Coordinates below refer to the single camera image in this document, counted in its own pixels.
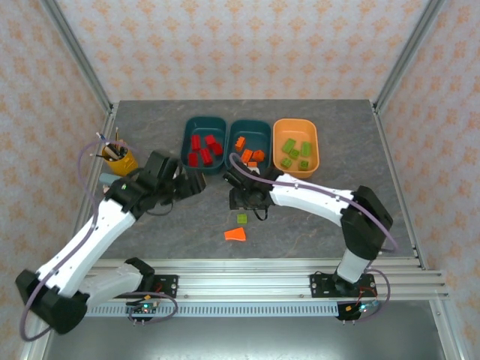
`patterned wall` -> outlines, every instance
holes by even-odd
[[[448,0],[382,115],[431,268],[480,354],[480,7]]]
[[[77,153],[104,113],[38,0],[0,2],[0,54],[0,358],[18,359],[15,277],[71,236]]]
[[[59,0],[111,101],[375,99],[427,0]]]

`orange block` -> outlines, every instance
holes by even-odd
[[[225,240],[236,240],[237,242],[246,242],[247,235],[243,227],[238,227],[237,229],[229,230],[223,233],[225,235]]]
[[[240,136],[237,139],[237,142],[235,143],[235,150],[237,152],[240,152],[244,146],[245,146],[245,138],[243,136]]]
[[[262,150],[256,150],[256,151],[253,153],[252,159],[254,159],[255,161],[258,161],[259,163],[261,163],[262,161],[265,160],[265,153],[264,153]]]
[[[241,162],[246,164],[248,161],[250,161],[250,158],[252,157],[253,153],[254,153],[253,151],[248,150],[246,148],[245,151],[243,151],[243,154],[241,156]]]

